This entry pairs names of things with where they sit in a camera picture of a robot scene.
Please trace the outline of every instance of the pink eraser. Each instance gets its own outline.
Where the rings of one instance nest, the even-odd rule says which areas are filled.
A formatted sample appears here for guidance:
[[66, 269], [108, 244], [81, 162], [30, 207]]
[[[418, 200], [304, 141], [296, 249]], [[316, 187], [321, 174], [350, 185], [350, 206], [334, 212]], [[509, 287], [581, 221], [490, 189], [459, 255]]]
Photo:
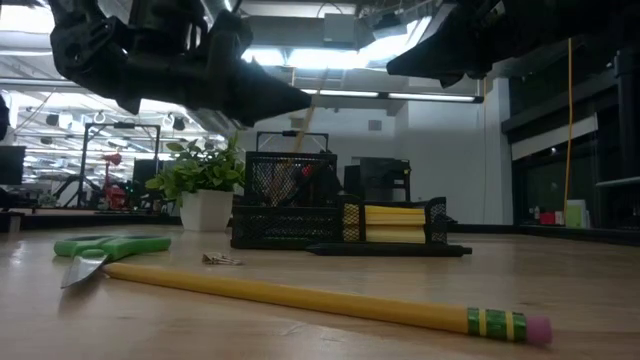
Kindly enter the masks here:
[[551, 321], [546, 316], [527, 316], [527, 342], [533, 345], [550, 344], [553, 340]]

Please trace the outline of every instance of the computer monitor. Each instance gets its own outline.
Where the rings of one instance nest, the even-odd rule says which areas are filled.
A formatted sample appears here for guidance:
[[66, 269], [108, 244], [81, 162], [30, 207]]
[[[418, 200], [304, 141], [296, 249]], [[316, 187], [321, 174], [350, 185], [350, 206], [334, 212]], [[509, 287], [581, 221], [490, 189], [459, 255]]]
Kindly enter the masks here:
[[25, 146], [0, 146], [0, 185], [22, 185]]
[[133, 181], [144, 184], [162, 170], [163, 162], [151, 159], [136, 159], [133, 163]]

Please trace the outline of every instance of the white flower pot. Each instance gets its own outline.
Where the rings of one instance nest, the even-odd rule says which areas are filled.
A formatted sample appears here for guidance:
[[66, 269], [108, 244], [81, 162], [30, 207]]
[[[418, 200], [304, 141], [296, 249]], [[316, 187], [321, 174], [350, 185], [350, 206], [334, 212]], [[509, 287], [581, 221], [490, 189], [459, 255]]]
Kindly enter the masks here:
[[225, 231], [231, 207], [233, 193], [214, 190], [198, 190], [197, 193], [182, 193], [180, 218], [185, 230]]

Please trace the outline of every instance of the yellow pencil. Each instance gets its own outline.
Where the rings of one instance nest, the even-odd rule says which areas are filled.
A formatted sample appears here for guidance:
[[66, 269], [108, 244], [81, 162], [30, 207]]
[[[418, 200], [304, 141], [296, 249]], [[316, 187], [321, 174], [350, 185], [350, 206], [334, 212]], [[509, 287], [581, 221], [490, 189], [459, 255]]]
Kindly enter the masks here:
[[413, 303], [120, 263], [103, 270], [116, 279], [498, 340], [544, 345], [552, 338], [548, 318], [509, 311]]

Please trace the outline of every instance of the wooden desk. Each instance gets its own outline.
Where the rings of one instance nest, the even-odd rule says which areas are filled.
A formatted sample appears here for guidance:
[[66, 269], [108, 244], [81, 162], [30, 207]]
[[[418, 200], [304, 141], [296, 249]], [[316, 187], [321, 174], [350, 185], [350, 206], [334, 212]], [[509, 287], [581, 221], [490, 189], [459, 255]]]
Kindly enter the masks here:
[[[100, 278], [59, 289], [68, 259], [53, 241], [100, 233], [166, 234], [160, 264], [325, 290], [516, 310], [551, 317], [539, 349]], [[526, 236], [451, 235], [460, 259], [323, 258], [241, 251], [225, 234], [132, 226], [0, 235], [0, 358], [43, 359], [639, 359], [640, 249]], [[205, 266], [203, 251], [244, 266]]]

